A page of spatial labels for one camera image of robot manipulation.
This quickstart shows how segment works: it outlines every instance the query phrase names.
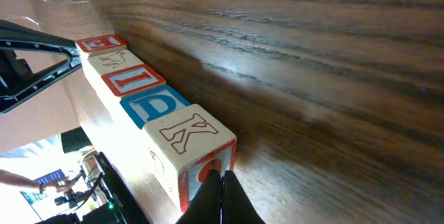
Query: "white wall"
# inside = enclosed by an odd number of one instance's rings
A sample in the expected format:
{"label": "white wall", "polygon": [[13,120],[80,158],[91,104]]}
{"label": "white wall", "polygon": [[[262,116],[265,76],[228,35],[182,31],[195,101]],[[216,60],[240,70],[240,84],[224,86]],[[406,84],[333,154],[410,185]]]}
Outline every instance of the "white wall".
{"label": "white wall", "polygon": [[[0,17],[11,15],[38,21],[31,0],[0,0]],[[25,19],[10,21],[41,31],[38,25]],[[33,71],[56,63],[54,57],[42,53],[17,52],[17,57],[25,58]],[[0,114],[0,153],[78,126],[67,90],[58,82],[9,113]]]}

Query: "red stripe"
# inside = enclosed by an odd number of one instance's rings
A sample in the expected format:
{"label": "red stripe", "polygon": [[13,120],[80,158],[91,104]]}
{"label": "red stripe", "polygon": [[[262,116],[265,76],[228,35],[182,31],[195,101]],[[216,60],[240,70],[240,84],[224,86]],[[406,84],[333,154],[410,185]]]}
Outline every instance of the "red stripe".
{"label": "red stripe", "polygon": [[[114,83],[112,83],[110,77],[117,75],[117,74],[122,74],[125,73],[127,71],[131,71],[131,70],[135,70],[138,68],[144,68],[147,72],[149,72],[149,74],[153,75],[155,78],[157,78],[157,82],[155,83],[151,83],[149,85],[144,85],[135,89],[130,89],[127,92],[120,92],[119,89],[117,89],[117,87],[114,85]],[[113,71],[111,73],[108,74],[103,74],[102,75],[102,80],[105,82],[105,84],[108,86],[108,88],[110,88],[111,92],[115,95],[115,96],[125,96],[128,94],[132,94],[134,92],[139,92],[143,89],[153,89],[155,87],[157,87],[158,85],[163,85],[165,84],[165,79],[163,77],[161,77],[159,74],[157,74],[151,67],[149,67],[146,64],[139,64],[133,67],[129,67],[129,68],[125,68],[125,69],[121,69],[118,71]]]}
{"label": "red stripe", "polygon": [[[217,149],[213,150],[212,152],[206,154],[204,157],[200,158],[196,162],[193,163],[193,167],[197,166],[205,161],[207,161],[209,158],[214,157],[217,153],[221,152],[222,150],[225,150],[226,148],[232,146],[231,148],[231,158],[230,158],[230,170],[233,170],[234,168],[234,161],[235,161],[235,152],[237,147],[237,138],[234,138],[232,141],[218,147]],[[182,213],[185,213],[187,211],[189,206],[189,196],[188,196],[188,171],[181,172],[179,174],[179,200],[180,200],[180,210]]]}
{"label": "red stripe", "polygon": [[[97,48],[97,49],[94,49],[94,50],[92,50],[92,51],[89,51],[89,50],[87,50],[87,49],[83,46],[83,44],[82,44],[82,41],[97,40],[97,39],[101,39],[101,38],[103,38],[103,37],[110,37],[110,36],[112,36],[114,39],[116,39],[116,40],[120,43],[120,45],[104,46],[104,47],[99,47],[99,48]],[[105,50],[105,49],[109,49],[110,47],[111,47],[111,48],[114,48],[114,47],[118,47],[118,46],[124,46],[124,45],[126,45],[126,43],[125,43],[123,40],[121,40],[119,37],[117,37],[117,36],[114,35],[114,34],[109,34],[109,35],[104,35],[104,36],[97,36],[97,37],[90,37],[90,38],[87,38],[87,39],[77,40],[76,43],[79,45],[79,47],[80,47],[80,48],[82,49],[82,51],[85,52],[85,53],[93,53],[93,52],[95,52],[95,51],[102,51],[102,50]]]}
{"label": "red stripe", "polygon": [[188,209],[189,205],[189,197],[188,197],[188,171],[182,172],[179,174],[179,201],[180,201],[180,210],[182,213],[185,213]]}

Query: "wood grain surface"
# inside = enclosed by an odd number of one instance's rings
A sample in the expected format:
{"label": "wood grain surface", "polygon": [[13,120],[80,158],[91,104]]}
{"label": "wood grain surface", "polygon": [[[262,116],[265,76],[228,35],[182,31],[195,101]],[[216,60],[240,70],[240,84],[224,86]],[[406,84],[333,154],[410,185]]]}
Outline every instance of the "wood grain surface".
{"label": "wood grain surface", "polygon": [[115,31],[236,133],[234,171],[267,223],[444,222],[444,0],[34,5],[51,34]]}

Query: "black clamp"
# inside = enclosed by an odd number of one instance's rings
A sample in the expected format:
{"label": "black clamp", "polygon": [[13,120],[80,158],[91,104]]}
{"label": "black clamp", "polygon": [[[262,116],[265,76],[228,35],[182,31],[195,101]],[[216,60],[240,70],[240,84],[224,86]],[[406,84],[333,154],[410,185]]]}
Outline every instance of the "black clamp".
{"label": "black clamp", "polygon": [[176,224],[265,224],[233,171],[212,169]]}
{"label": "black clamp", "polygon": [[[34,74],[14,50],[65,55],[66,60]],[[24,101],[82,67],[72,40],[0,20],[0,113],[7,113]]]}

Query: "cable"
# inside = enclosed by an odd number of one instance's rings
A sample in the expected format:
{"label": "cable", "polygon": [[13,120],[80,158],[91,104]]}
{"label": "cable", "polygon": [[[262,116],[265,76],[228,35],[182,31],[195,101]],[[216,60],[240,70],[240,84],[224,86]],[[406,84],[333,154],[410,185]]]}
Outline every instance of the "cable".
{"label": "cable", "polygon": [[80,163],[82,164],[82,163],[84,162],[83,160],[84,160],[89,154],[94,153],[94,152],[97,152],[96,149],[90,150],[90,151],[88,151],[86,154],[84,154],[84,155],[82,156],[82,159],[80,159]]}
{"label": "cable", "polygon": [[112,199],[110,196],[110,192],[108,192],[108,190],[105,187],[103,187],[103,185],[101,183],[99,183],[99,189],[105,195],[106,200],[110,201]]}
{"label": "cable", "polygon": [[100,173],[99,176],[97,177],[96,182],[94,183],[94,185],[92,186],[92,188],[89,190],[88,193],[88,197],[83,201],[82,204],[80,204],[80,206],[78,206],[72,213],[74,213],[75,211],[77,211],[79,208],[81,208],[88,200],[89,197],[91,197],[92,193],[94,192],[94,190],[97,188],[97,185],[99,185],[100,180],[102,179],[103,173]]}
{"label": "cable", "polygon": [[91,182],[95,182],[96,180],[97,180],[97,177],[91,178],[86,182],[86,184],[89,185]]}
{"label": "cable", "polygon": [[97,164],[95,166],[92,167],[91,171],[88,173],[88,175],[86,176],[86,178],[89,178],[89,176],[91,175],[92,171],[94,171],[94,169],[97,168]]}

